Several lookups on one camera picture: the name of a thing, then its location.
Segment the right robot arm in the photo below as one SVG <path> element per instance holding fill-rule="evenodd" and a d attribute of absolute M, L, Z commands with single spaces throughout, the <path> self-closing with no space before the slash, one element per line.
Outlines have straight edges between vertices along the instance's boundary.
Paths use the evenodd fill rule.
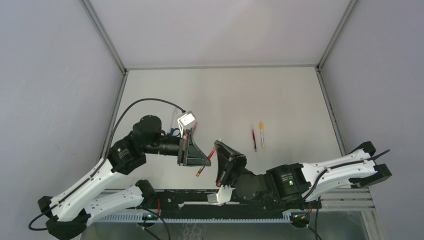
<path fill-rule="evenodd" d="M 367 188 L 392 176 L 386 164 L 376 162 L 388 151 L 376 154 L 370 141 L 336 159 L 283 164 L 263 174 L 248 170 L 247 157 L 222 141 L 215 141 L 214 146 L 219 191 L 230 189 L 237 197 L 257 204 L 291 204 L 302 208 L 331 190 L 344 186 Z"/>

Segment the white marker orange tip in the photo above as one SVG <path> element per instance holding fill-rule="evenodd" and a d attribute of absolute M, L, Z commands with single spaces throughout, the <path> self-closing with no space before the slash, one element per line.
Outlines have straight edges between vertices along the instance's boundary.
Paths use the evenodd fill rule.
<path fill-rule="evenodd" d="M 260 140 L 261 140 L 261 148 L 264 149 L 265 148 L 265 142 L 264 142 L 264 132 L 263 132 L 263 128 L 260 127 Z"/>

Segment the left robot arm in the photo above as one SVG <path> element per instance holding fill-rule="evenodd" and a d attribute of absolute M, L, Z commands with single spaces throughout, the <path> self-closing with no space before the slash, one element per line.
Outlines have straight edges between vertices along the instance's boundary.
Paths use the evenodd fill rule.
<path fill-rule="evenodd" d="M 70 240 L 112 213 L 138 206 L 153 207 L 156 191 L 143 179 L 123 191 L 100 197 L 111 184 L 144 165 L 148 154 L 175 156 L 179 166 L 209 167 L 211 161 L 196 145 L 189 128 L 194 121 L 191 112 L 184 113 L 177 120 L 179 135 L 172 135 L 162 130 L 159 117 L 142 117 L 131 132 L 116 141 L 108 155 L 72 187 L 57 196 L 43 196 L 38 200 L 41 214 L 47 217 L 48 233 L 59 240 Z"/>

